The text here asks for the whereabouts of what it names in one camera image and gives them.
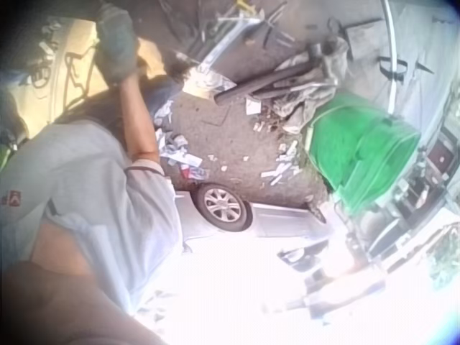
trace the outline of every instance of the tire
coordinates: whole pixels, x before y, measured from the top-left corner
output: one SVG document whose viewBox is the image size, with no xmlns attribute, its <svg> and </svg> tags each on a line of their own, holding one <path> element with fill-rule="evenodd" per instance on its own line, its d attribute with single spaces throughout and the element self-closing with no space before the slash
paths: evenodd
<svg viewBox="0 0 460 345">
<path fill-rule="evenodd" d="M 219 229 L 240 232 L 248 228 L 244 201 L 227 187 L 206 183 L 192 192 L 192 198 L 201 215 Z"/>
</svg>

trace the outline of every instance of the red logo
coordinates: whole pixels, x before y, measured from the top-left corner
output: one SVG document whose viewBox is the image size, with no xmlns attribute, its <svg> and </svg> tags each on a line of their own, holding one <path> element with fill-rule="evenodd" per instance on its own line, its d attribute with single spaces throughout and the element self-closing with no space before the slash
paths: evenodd
<svg viewBox="0 0 460 345">
<path fill-rule="evenodd" d="M 11 207 L 21 206 L 21 192 L 17 190 L 9 191 L 8 205 Z"/>
</svg>

